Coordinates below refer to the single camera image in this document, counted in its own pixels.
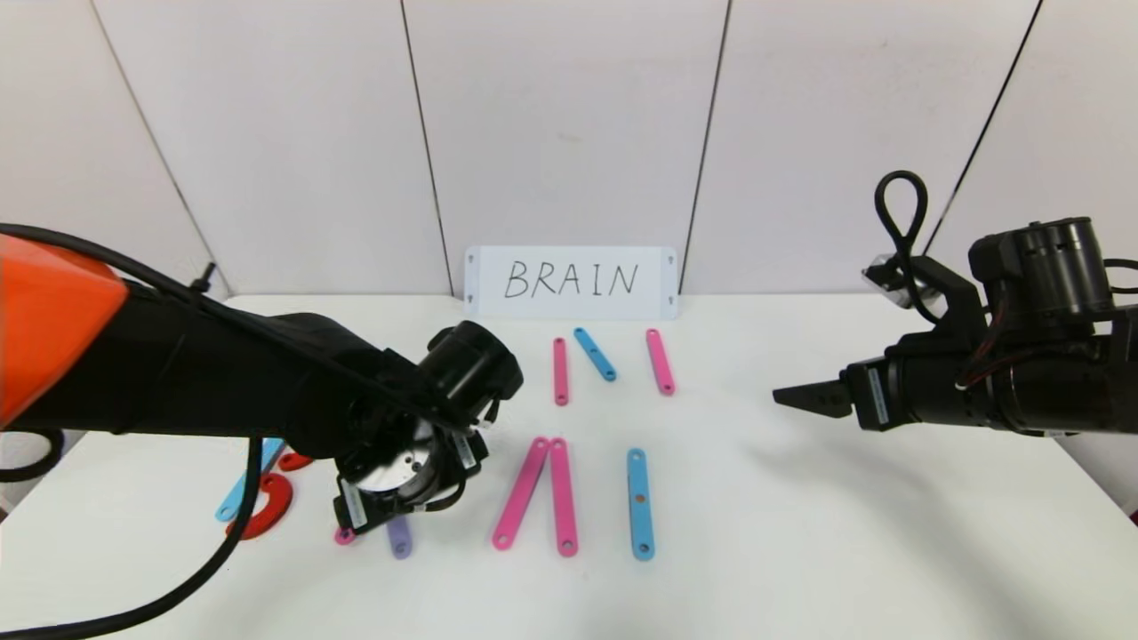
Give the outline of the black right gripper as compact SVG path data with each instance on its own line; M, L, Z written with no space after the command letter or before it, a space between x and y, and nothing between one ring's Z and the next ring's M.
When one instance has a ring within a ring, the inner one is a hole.
M859 427L887 432L910 424L992 427L987 389L956 389L955 356L879 356L846 367L841 380L773 389L783 407L841 419L856 413Z

